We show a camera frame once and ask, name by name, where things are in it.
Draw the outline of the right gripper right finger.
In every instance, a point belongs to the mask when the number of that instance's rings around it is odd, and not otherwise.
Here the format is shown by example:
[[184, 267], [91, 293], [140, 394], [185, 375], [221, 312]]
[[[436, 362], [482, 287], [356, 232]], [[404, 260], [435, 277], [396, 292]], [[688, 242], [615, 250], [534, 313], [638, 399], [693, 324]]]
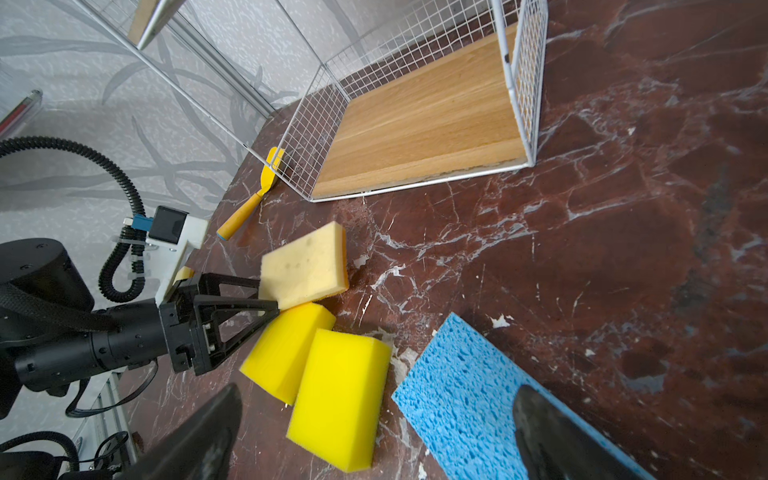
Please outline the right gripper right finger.
[[612, 477], [606, 452], [532, 387], [520, 387], [512, 412], [515, 439], [530, 479]]

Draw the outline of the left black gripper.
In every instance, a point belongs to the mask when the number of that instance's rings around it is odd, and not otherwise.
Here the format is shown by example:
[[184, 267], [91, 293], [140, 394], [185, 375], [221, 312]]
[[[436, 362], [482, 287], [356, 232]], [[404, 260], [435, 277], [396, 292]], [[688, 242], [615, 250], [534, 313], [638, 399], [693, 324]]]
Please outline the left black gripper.
[[[159, 305], [160, 319], [176, 373], [204, 375], [217, 369], [280, 313], [272, 300], [259, 300], [257, 278], [196, 273], [176, 282]], [[248, 298], [224, 297], [240, 288]]]

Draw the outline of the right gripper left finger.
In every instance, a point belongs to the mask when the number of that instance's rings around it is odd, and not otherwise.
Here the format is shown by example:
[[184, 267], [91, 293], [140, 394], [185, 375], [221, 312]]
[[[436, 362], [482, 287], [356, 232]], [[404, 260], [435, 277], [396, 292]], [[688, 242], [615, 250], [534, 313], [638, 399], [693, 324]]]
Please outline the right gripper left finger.
[[242, 419], [238, 386], [227, 385], [122, 475], [124, 479], [226, 479]]

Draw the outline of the yellow foam sponge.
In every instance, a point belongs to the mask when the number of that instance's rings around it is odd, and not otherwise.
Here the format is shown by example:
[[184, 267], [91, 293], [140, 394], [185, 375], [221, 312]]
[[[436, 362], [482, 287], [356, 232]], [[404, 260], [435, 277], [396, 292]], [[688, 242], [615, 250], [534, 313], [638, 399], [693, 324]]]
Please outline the yellow foam sponge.
[[268, 394], [295, 403], [309, 350], [318, 330], [331, 330], [336, 317], [324, 306], [306, 303], [270, 322], [240, 367]]
[[390, 358], [378, 339], [318, 331], [286, 438], [345, 473], [369, 469]]

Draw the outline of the beige orange scrub sponge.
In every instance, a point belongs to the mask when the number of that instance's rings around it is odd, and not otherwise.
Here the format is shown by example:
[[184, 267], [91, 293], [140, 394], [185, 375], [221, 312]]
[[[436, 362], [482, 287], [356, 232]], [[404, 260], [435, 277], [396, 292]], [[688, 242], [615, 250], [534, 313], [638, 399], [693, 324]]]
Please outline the beige orange scrub sponge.
[[330, 222], [262, 257], [258, 298], [283, 311], [343, 293], [346, 263], [346, 230]]

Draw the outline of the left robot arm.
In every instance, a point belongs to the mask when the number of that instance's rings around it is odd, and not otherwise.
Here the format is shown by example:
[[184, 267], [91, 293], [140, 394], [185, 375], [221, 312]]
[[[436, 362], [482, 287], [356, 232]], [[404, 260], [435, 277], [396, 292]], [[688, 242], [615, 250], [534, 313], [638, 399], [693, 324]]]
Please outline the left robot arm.
[[131, 215], [98, 280], [111, 303], [94, 299], [67, 250], [49, 238], [1, 247], [1, 411], [19, 392], [64, 396], [92, 377], [120, 368], [156, 365], [168, 356], [178, 372], [206, 374], [228, 359], [279, 313], [273, 300], [230, 297], [223, 286], [255, 290], [256, 279], [214, 273], [178, 279], [183, 258], [202, 243], [207, 224], [160, 206], [148, 216], [126, 173], [81, 143], [45, 136], [6, 139], [3, 155], [59, 150], [101, 167], [126, 195]]

